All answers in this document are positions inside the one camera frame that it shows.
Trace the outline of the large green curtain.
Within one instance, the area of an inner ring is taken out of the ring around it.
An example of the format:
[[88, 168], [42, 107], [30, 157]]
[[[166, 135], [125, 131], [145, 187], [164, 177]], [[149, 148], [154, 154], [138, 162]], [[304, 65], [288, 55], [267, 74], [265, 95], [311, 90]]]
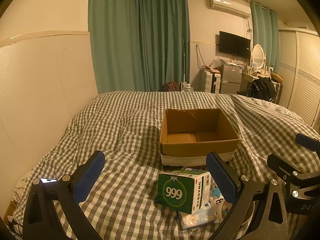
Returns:
[[189, 81], [188, 0], [88, 0], [88, 29], [99, 93]]

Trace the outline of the white cartoon plush toy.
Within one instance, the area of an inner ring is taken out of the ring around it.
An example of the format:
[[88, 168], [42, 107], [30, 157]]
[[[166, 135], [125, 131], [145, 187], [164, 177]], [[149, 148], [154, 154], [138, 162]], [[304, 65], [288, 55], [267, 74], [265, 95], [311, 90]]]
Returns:
[[233, 205], [225, 200], [217, 187], [210, 191], [209, 201], [215, 214], [216, 222], [221, 223], [228, 215]]

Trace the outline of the white suitcase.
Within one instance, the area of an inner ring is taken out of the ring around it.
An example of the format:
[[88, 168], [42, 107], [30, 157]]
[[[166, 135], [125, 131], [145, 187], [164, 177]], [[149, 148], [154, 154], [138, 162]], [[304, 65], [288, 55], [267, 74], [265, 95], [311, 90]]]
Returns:
[[221, 73], [217, 71], [210, 72], [204, 70], [201, 74], [200, 89], [202, 92], [213, 94], [220, 93]]

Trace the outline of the black backpack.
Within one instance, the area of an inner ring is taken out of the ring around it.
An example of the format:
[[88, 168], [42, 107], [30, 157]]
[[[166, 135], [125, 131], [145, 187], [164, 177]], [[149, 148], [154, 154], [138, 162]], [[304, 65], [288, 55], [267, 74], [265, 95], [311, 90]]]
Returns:
[[274, 84], [269, 77], [259, 77], [247, 86], [247, 96], [271, 102], [276, 95]]

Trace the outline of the small green window curtain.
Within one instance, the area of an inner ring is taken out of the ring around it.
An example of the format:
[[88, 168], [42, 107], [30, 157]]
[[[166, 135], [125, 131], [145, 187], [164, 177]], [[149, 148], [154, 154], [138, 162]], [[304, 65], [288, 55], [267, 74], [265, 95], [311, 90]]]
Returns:
[[266, 65], [279, 68], [279, 27], [278, 15], [274, 10], [255, 0], [250, 2], [253, 22], [253, 43], [259, 44], [266, 54]]

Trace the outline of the clear water jug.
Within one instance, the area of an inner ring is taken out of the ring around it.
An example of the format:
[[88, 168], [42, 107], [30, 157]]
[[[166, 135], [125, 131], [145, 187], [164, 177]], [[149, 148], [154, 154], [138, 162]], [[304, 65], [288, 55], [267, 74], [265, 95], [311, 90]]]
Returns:
[[184, 82], [184, 83], [182, 84], [182, 89], [181, 89], [181, 91], [182, 91], [182, 92], [193, 92], [194, 89], [193, 89], [193, 87], [191, 86], [191, 84]]

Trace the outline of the black wall television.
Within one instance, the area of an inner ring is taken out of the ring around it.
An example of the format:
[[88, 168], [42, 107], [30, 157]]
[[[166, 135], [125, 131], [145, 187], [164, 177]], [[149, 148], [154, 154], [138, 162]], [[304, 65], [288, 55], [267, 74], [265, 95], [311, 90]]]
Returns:
[[251, 53], [251, 41], [250, 39], [238, 35], [220, 31], [219, 52], [249, 59]]

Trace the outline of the white wall air conditioner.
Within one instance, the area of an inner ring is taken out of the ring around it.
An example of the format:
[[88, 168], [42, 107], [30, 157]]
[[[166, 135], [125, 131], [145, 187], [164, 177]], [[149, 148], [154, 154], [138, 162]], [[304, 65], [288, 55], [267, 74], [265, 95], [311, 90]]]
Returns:
[[251, 16], [250, 7], [238, 2], [231, 0], [209, 0], [209, 3], [210, 8], [214, 10], [227, 12], [243, 18], [249, 18]]

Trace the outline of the open cardboard box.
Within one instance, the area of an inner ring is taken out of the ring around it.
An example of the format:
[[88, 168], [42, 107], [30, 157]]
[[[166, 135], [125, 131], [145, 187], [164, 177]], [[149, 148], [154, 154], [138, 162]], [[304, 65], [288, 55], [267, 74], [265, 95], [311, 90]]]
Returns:
[[197, 167], [210, 152], [230, 161], [239, 137], [221, 109], [166, 109], [159, 143], [164, 166]]

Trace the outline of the blue floral tissue pack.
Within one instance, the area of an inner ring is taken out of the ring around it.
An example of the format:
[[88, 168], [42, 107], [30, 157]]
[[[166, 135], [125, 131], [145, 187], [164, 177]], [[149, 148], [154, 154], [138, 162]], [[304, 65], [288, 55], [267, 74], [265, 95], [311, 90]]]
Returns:
[[180, 219], [182, 230], [197, 228], [199, 226], [204, 226], [217, 220], [216, 214], [210, 202], [204, 204], [203, 207], [201, 207], [193, 214], [187, 214], [178, 211], [178, 216]]

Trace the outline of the white oval vanity mirror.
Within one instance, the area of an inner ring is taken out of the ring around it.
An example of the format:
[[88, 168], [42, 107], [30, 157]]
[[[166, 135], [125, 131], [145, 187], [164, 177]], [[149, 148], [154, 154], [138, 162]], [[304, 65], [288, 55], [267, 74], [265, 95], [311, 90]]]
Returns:
[[265, 53], [260, 44], [256, 44], [251, 51], [251, 64], [252, 66], [260, 70], [265, 64]]

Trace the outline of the brown patterned bag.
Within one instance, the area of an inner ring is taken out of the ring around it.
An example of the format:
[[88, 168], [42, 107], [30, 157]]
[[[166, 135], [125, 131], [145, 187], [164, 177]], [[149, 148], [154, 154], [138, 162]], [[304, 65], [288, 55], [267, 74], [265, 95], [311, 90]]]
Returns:
[[163, 86], [165, 92], [179, 92], [180, 87], [179, 84], [175, 81], [165, 83]]

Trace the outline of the grey checkered bed duvet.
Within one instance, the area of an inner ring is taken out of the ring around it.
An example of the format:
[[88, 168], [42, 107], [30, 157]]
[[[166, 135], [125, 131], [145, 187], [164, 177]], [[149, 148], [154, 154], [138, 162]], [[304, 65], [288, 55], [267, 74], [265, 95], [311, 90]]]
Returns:
[[234, 127], [240, 141], [230, 165], [238, 174], [274, 178], [266, 162], [271, 153], [305, 173], [319, 170], [317, 154], [295, 142], [297, 133], [318, 133], [282, 106], [241, 95], [118, 91], [97, 96], [71, 120], [31, 179], [60, 179], [100, 150], [104, 170], [80, 207], [101, 238], [208, 239], [215, 224], [182, 230], [177, 213], [156, 203], [164, 111], [196, 108], [219, 108]]

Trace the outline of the white louvered wardrobe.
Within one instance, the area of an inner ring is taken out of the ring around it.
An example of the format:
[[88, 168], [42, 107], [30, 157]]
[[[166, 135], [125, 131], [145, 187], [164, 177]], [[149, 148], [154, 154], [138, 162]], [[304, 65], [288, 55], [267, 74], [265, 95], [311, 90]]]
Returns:
[[279, 68], [283, 89], [279, 104], [319, 126], [319, 35], [315, 31], [279, 30]]

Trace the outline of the green 999 medicine box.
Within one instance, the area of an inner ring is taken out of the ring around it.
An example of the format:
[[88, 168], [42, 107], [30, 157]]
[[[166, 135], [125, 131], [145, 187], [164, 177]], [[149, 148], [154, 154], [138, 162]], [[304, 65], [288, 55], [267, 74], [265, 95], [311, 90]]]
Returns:
[[192, 168], [158, 174], [157, 202], [192, 215], [209, 202], [211, 175]]

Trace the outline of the silver mini fridge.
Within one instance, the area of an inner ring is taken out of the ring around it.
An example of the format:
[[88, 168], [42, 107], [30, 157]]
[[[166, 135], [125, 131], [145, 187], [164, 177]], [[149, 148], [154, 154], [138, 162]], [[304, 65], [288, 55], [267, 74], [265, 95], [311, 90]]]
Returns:
[[240, 90], [242, 68], [230, 64], [222, 65], [221, 94], [236, 94]]

